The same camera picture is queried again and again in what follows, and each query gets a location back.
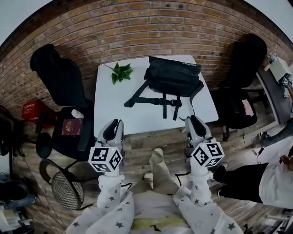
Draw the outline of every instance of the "wooden floor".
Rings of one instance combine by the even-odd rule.
[[[273,115],[271,110],[265,110],[261,103],[256,106],[256,109],[258,112],[258,122],[255,125],[241,131],[233,131],[228,142],[221,142],[222,148],[226,154],[225,161],[229,164],[228,169],[235,169],[242,165],[257,163],[257,158],[253,154],[252,149],[259,149],[260,143],[258,138],[244,140],[242,135],[271,123],[273,121]],[[222,141],[222,127],[218,123],[210,123],[209,127],[212,135],[216,137],[218,141]],[[30,139],[36,138],[36,134],[33,130],[33,125],[28,124],[26,126],[26,132],[29,133]],[[187,137],[180,132],[180,129],[126,136],[125,165],[120,169],[126,177],[125,182],[135,183],[142,178],[144,173],[150,171],[148,161],[153,149],[158,146],[163,148],[166,164],[174,178],[175,173],[187,172],[188,166],[184,161],[184,148],[187,143]],[[39,174],[38,165],[40,158],[36,154],[35,146],[30,143],[25,143],[23,145],[23,151],[26,157],[17,157],[14,159],[14,171],[24,177],[29,184],[33,184],[33,187],[38,191],[39,199],[37,202],[27,207],[28,215],[34,220],[37,229],[36,233],[43,233],[44,231],[48,232],[48,234],[63,233],[65,227],[67,227],[81,212],[66,210],[54,200],[50,185],[47,184]],[[54,150],[49,159],[62,167],[73,162],[72,159]],[[87,163],[78,163],[71,171],[79,178],[89,178],[95,175],[95,172]],[[35,180],[38,182],[40,189],[38,189]],[[181,178],[181,180],[187,183],[186,178]],[[84,205],[95,202],[98,195],[97,182],[92,181],[84,186],[86,190]],[[230,213],[247,203],[246,201],[217,197],[216,193],[220,186],[221,185],[217,182],[210,182],[212,198],[225,213]],[[235,219],[240,227],[244,227],[244,225],[247,224],[256,234],[260,231],[266,233],[267,230],[271,229],[270,225],[264,225],[263,221],[266,215],[279,214],[280,212],[281,209],[250,202],[246,207],[232,212],[230,216]]]

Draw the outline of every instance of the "wicker chair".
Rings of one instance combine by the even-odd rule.
[[[83,210],[92,204],[81,208],[84,201],[83,182],[95,180],[98,177],[88,180],[79,180],[77,177],[68,171],[77,161],[70,164],[66,168],[59,167],[56,163],[49,159],[43,159],[39,165],[39,171],[42,178],[51,185],[52,193],[56,201],[69,210]],[[47,166],[51,165],[59,171],[51,178],[47,173]]]

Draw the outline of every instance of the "beige pants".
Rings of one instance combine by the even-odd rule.
[[[150,158],[150,165],[153,174],[153,189],[150,186],[150,181],[141,180],[131,188],[133,194],[149,190],[166,195],[175,194],[179,187],[173,181],[169,169],[164,162],[164,158],[154,151]]]

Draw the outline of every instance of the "black bag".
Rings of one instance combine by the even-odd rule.
[[[194,96],[203,88],[198,74],[201,66],[178,62],[163,58],[149,57],[150,67],[146,70],[145,83],[125,104],[125,107],[133,107],[137,103],[150,103],[163,106],[163,118],[167,118],[167,105],[175,107],[173,120],[177,118],[179,107],[182,106],[180,97],[190,97],[190,104]],[[163,98],[139,97],[145,88],[162,93]],[[177,96],[176,100],[166,100],[166,94]]]

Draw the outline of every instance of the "red crate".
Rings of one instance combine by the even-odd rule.
[[[35,100],[24,104],[22,109],[22,118],[34,124],[38,124],[38,120],[41,117],[41,111],[47,113],[49,120],[56,119],[56,113],[45,104],[43,104],[40,100]],[[43,125],[43,128],[53,127],[54,126],[52,125]]]

